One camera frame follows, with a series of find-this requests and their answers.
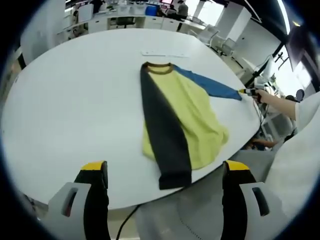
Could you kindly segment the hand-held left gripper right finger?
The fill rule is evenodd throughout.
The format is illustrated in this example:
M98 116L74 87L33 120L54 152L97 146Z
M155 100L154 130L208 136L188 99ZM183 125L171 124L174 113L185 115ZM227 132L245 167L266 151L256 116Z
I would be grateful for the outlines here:
M226 160L222 240L274 240L286 225L282 201L245 164Z

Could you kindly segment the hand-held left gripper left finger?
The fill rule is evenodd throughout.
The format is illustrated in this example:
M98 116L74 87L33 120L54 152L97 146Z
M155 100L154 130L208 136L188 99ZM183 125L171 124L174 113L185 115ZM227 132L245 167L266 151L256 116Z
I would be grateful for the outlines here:
M56 240L108 240L108 164L84 165L49 201L43 226Z

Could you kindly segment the person's right hand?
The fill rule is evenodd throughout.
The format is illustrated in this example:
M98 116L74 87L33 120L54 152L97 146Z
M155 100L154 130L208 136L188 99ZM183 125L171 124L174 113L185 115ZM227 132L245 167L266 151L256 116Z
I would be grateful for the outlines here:
M270 97L272 97L267 91L258 89L258 92L260 96L253 96L253 98L258 102L258 103L265 103L268 104L270 101Z

